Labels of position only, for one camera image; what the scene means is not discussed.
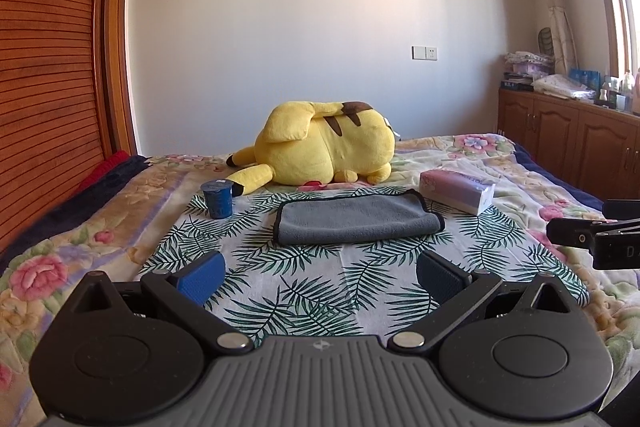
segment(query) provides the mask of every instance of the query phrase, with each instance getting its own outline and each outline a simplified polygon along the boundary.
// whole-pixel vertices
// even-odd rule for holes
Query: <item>light switch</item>
[[[427,48],[424,46],[412,46],[411,47],[412,59],[413,60],[426,60],[427,59]]]

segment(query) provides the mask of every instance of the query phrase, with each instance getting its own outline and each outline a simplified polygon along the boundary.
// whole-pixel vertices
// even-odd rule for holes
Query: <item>tissue box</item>
[[[494,199],[495,183],[447,169],[420,174],[420,194],[467,214],[478,216]]]

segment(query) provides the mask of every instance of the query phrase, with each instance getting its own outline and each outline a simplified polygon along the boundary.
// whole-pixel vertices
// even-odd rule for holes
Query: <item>black clamp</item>
[[[602,207],[605,219],[554,218],[546,237],[554,245],[588,249],[596,270],[640,268],[640,200],[609,200]]]

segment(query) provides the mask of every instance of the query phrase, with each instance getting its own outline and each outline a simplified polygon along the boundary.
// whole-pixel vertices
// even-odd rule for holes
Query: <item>cabinet door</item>
[[[635,125],[581,111],[573,184],[601,200],[634,198],[635,145]]]
[[[631,198],[640,200],[640,132],[636,135],[636,150],[629,176],[631,177],[631,186],[634,191],[634,196],[631,196]]]
[[[527,147],[527,130],[532,114],[533,99],[525,98],[516,91],[500,92],[498,128],[509,140],[522,145],[530,154],[534,152]]]
[[[578,116],[577,109],[545,100],[536,100],[533,106],[536,163],[561,180],[571,177]]]

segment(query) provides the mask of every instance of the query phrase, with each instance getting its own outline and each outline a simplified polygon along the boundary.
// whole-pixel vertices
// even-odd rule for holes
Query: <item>blue cup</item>
[[[200,186],[211,219],[225,219],[234,213],[231,196],[233,186],[234,182],[231,180],[212,180]]]

